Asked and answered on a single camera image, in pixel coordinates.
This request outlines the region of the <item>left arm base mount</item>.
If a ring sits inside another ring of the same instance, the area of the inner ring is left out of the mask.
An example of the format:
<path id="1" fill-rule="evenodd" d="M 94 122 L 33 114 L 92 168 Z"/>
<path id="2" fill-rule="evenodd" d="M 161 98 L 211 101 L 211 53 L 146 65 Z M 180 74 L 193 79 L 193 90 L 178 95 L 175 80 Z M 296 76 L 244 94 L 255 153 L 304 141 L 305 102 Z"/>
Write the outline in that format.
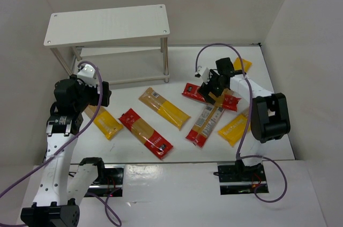
<path id="1" fill-rule="evenodd" d="M 104 178 L 94 182 L 89 186 L 85 197 L 90 197 L 89 193 L 98 197 L 122 197 L 123 195 L 124 165 L 106 164 Z"/>

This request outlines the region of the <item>red spaghetti bag top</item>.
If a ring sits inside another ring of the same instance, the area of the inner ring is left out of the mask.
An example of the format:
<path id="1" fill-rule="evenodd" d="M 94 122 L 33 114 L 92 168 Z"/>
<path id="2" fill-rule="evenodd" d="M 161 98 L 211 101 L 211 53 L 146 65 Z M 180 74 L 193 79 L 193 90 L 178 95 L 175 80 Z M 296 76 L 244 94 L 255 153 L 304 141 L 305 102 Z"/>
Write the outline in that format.
<path id="1" fill-rule="evenodd" d="M 204 97 L 198 92 L 199 89 L 200 86 L 187 83 L 182 95 L 189 99 L 209 104 L 209 102 L 206 102 Z M 235 97 L 233 91 L 225 89 L 219 97 L 215 97 L 212 93 L 210 96 L 215 100 L 214 106 L 237 112 L 237 105 L 240 98 Z"/>

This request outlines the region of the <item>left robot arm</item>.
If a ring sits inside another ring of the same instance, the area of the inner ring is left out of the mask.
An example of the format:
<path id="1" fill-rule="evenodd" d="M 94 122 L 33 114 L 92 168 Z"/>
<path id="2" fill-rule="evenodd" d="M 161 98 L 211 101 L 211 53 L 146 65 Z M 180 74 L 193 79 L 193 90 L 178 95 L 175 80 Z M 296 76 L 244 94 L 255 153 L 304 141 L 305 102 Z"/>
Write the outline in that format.
<path id="1" fill-rule="evenodd" d="M 104 162 L 87 157 L 69 177 L 71 157 L 81 134 L 82 113 L 89 106 L 109 106 L 109 83 L 72 74 L 55 83 L 56 101 L 47 121 L 47 153 L 37 194 L 20 219 L 27 226 L 77 226 L 80 203 L 94 181 L 103 179 Z"/>

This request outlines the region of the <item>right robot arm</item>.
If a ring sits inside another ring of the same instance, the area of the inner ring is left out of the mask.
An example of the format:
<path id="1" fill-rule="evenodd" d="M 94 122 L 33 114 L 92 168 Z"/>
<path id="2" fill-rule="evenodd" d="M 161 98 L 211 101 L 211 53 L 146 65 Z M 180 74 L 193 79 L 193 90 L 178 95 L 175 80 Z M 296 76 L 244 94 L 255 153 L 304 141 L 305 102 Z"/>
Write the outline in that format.
<path id="1" fill-rule="evenodd" d="M 247 129 L 243 131 L 236 151 L 236 165 L 240 171 L 255 168 L 263 160 L 260 151 L 270 140 L 280 140 L 290 131 L 287 100 L 283 93 L 273 93 L 252 81 L 244 69 L 236 70 L 230 58 L 218 59 L 216 69 L 196 65 L 195 76 L 203 83 L 199 94 L 207 103 L 214 104 L 229 89 L 249 102 L 247 124 L 254 141 L 244 145 Z"/>

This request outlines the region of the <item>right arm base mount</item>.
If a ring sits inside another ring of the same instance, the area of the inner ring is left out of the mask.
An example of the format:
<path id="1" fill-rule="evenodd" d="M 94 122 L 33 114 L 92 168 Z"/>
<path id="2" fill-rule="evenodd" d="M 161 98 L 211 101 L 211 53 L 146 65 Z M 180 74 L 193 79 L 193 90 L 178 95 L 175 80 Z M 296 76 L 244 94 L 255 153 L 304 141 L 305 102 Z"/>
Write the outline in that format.
<path id="1" fill-rule="evenodd" d="M 262 164 L 257 164 L 242 172 L 235 164 L 218 164 L 217 171 L 213 172 L 219 180 L 221 195 L 268 193 L 266 175 Z"/>

